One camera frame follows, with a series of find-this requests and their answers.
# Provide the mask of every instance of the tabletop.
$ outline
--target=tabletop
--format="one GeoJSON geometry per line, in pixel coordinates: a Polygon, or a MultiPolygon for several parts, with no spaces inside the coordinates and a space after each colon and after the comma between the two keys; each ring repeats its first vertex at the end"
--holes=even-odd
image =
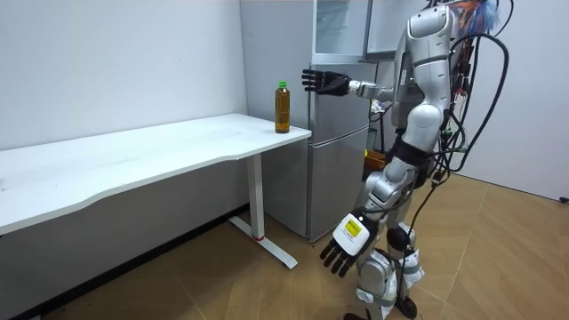
{"type": "Polygon", "coordinates": [[[306,139],[230,114],[0,151],[0,235],[106,196],[306,139]]]}

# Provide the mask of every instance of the yellow sticker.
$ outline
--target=yellow sticker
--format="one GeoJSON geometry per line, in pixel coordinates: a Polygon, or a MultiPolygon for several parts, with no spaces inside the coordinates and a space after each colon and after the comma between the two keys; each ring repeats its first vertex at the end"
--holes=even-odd
{"type": "Polygon", "coordinates": [[[346,230],[353,236],[356,237],[359,235],[359,232],[362,231],[361,227],[357,225],[354,220],[348,221],[346,224],[346,230]]]}

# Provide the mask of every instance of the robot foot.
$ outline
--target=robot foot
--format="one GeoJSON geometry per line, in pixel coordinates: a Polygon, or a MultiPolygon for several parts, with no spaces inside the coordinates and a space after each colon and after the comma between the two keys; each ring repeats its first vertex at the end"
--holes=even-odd
{"type": "Polygon", "coordinates": [[[395,307],[401,311],[403,316],[406,316],[409,319],[414,319],[417,317],[417,305],[415,305],[415,302],[413,302],[409,297],[405,298],[405,300],[397,297],[397,300],[395,301],[395,307]]]}

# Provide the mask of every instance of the robot knee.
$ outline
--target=robot knee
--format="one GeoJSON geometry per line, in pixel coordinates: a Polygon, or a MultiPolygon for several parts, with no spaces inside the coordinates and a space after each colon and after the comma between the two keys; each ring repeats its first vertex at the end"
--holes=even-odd
{"type": "Polygon", "coordinates": [[[381,249],[375,249],[359,266],[357,297],[367,303],[390,308],[397,297],[395,262],[381,249]]]}
{"type": "Polygon", "coordinates": [[[388,230],[388,244],[393,249],[404,252],[409,246],[415,244],[415,232],[411,231],[409,235],[409,227],[403,222],[399,222],[396,227],[388,230]]]}

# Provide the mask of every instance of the orange object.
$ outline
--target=orange object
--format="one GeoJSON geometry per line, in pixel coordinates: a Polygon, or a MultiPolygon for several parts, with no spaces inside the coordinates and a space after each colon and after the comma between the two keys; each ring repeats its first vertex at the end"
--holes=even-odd
{"type": "Polygon", "coordinates": [[[382,170],[385,168],[385,156],[379,152],[367,151],[365,165],[373,170],[382,170]]]}
{"type": "Polygon", "coordinates": [[[288,133],[291,127],[291,92],[286,89],[286,81],[278,82],[275,92],[275,131],[288,133]]]}

